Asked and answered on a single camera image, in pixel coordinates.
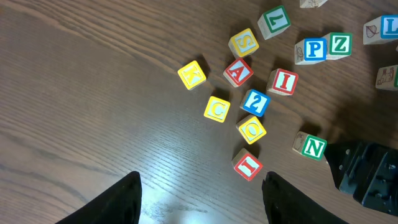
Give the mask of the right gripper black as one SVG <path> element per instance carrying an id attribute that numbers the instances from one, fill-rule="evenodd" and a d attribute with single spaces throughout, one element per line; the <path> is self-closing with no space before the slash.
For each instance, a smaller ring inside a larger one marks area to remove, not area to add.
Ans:
<path id="1" fill-rule="evenodd" d="M 363 207 L 397 216 L 397 150 L 369 141 L 327 145 L 324 156 L 335 187 Z M 276 172 L 268 172 L 262 194 L 269 224 L 347 224 Z"/>

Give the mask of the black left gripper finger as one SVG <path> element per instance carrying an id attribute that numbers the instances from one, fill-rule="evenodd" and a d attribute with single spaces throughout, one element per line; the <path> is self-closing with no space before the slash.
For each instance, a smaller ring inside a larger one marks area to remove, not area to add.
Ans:
<path id="1" fill-rule="evenodd" d="M 140 173 L 132 171 L 57 224 L 138 224 L 141 202 Z"/>

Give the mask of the green N block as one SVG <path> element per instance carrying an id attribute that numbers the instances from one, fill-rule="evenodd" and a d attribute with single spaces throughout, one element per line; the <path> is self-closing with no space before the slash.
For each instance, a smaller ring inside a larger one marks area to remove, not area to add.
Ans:
<path id="1" fill-rule="evenodd" d="M 304 157 L 320 161 L 327 144 L 327 141 L 322 138 L 299 131 L 294 139 L 292 149 Z"/>

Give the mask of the red I block lower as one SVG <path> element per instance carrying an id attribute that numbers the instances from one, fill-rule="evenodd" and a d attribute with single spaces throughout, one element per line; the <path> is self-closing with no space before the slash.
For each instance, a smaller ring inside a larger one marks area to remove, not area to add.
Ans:
<path id="1" fill-rule="evenodd" d="M 252 181 L 263 165 L 247 149 L 242 148 L 231 161 L 233 169 L 247 181 Z"/>

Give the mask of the red i block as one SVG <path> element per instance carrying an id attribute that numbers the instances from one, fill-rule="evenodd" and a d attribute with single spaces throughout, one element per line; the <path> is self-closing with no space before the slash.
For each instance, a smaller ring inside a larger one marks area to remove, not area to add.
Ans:
<path id="1" fill-rule="evenodd" d="M 231 161 L 233 169 L 247 181 L 252 181 L 263 165 L 247 149 L 242 148 Z"/>
<path id="2" fill-rule="evenodd" d="M 267 91 L 284 96 L 294 94 L 299 75 L 297 73 L 278 68 L 273 70 L 267 82 Z"/>

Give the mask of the yellow O block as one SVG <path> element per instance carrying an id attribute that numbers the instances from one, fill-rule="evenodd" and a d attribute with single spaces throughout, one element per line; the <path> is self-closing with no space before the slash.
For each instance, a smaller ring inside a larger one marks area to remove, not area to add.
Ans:
<path id="1" fill-rule="evenodd" d="M 267 134 L 262 123 L 254 115 L 249 115 L 236 124 L 239 133 L 248 144 L 253 144 Z"/>

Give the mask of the blue 2 block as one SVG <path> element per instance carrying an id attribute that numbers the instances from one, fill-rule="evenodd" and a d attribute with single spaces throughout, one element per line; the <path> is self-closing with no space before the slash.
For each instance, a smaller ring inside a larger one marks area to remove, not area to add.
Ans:
<path id="1" fill-rule="evenodd" d="M 263 117 L 270 102 L 271 98 L 265 93 L 250 89 L 246 92 L 240 108 L 254 116 Z"/>

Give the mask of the yellow C block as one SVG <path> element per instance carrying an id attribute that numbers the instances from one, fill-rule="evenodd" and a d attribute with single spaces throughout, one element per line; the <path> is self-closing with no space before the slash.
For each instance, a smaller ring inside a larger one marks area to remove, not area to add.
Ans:
<path id="1" fill-rule="evenodd" d="M 208 104 L 206 106 L 204 117 L 217 121 L 219 123 L 224 123 L 231 103 L 222 100 L 221 98 L 217 98 L 215 96 L 211 96 L 208 100 Z"/>

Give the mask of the red I block upper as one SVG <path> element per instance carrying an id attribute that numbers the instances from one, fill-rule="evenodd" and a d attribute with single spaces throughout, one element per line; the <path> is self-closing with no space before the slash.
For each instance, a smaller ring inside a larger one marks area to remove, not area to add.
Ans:
<path id="1" fill-rule="evenodd" d="M 284 96 L 294 94 L 299 75 L 297 73 L 278 68 L 273 70 L 267 82 L 267 91 Z"/>

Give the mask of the red A block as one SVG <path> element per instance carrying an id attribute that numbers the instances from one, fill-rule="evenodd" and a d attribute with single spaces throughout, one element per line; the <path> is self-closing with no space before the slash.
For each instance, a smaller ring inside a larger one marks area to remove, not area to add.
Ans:
<path id="1" fill-rule="evenodd" d="M 223 75 L 234 87 L 241 86 L 254 74 L 250 66 L 243 58 L 236 59 L 230 66 L 228 66 Z"/>

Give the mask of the yellow K block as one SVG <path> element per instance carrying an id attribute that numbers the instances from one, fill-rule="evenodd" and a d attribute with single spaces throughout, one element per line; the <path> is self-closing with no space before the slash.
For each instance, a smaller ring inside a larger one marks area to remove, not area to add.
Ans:
<path id="1" fill-rule="evenodd" d="M 188 90 L 206 82 L 206 76 L 196 60 L 180 68 L 177 73 Z"/>

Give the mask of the blue P block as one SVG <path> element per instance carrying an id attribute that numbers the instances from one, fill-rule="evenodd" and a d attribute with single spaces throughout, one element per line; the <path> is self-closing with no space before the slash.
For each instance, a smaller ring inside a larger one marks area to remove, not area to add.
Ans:
<path id="1" fill-rule="evenodd" d="M 326 60 L 327 41 L 325 38 L 306 38 L 295 44 L 296 65 L 311 65 Z"/>

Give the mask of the green B block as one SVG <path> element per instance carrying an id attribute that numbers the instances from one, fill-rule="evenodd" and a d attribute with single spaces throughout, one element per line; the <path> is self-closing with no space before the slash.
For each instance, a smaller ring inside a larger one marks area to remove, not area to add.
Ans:
<path id="1" fill-rule="evenodd" d="M 380 68 L 375 87 L 381 90 L 397 91 L 397 65 Z"/>

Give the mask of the yellow S block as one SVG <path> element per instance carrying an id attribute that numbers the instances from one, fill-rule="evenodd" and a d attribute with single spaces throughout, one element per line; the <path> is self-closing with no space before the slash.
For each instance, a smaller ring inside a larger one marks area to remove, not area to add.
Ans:
<path id="1" fill-rule="evenodd" d="M 235 58 L 247 57 L 259 48 L 259 44 L 250 28 L 244 29 L 232 36 L 228 42 L 228 46 Z"/>

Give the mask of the green Z block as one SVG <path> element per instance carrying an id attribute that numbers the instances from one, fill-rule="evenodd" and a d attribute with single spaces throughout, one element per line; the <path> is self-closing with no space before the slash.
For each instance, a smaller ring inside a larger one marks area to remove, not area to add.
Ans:
<path id="1" fill-rule="evenodd" d="M 351 55 L 352 53 L 352 33 L 347 32 L 330 32 L 325 35 L 326 39 L 326 59 L 338 60 Z"/>

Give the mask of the green 7 block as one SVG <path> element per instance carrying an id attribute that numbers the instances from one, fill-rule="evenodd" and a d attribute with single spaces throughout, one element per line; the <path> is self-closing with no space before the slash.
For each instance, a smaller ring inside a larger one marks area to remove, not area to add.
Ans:
<path id="1" fill-rule="evenodd" d="M 264 12 L 260 16 L 257 24 L 263 38 L 267 40 L 283 33 L 283 31 L 291 26 L 291 21 L 285 7 L 280 5 Z"/>

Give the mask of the blue L block left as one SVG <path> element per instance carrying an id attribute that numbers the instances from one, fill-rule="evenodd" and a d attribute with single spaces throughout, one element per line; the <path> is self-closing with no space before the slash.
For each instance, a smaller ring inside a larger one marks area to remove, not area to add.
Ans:
<path id="1" fill-rule="evenodd" d="M 363 25 L 363 44 L 385 44 L 397 40 L 397 14 L 377 17 Z"/>

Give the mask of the yellow block top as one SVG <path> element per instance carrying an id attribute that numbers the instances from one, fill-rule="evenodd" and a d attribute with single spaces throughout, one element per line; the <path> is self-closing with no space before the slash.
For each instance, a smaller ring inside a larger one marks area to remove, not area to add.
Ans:
<path id="1" fill-rule="evenodd" d="M 317 8 L 321 7 L 328 0 L 300 0 L 300 8 Z"/>

